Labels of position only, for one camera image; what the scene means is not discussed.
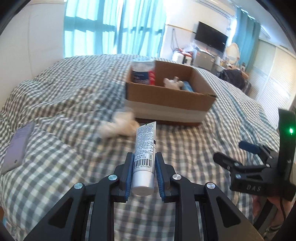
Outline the person's right hand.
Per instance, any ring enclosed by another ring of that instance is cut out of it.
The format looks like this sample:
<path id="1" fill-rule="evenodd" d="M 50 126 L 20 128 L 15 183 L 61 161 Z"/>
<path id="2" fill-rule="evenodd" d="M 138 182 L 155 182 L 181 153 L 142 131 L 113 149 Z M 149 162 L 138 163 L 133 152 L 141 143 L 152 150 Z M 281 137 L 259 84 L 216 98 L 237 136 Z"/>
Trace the person's right hand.
<path id="1" fill-rule="evenodd" d="M 264 240 L 295 240 L 295 199 L 253 196 L 253 226 Z"/>

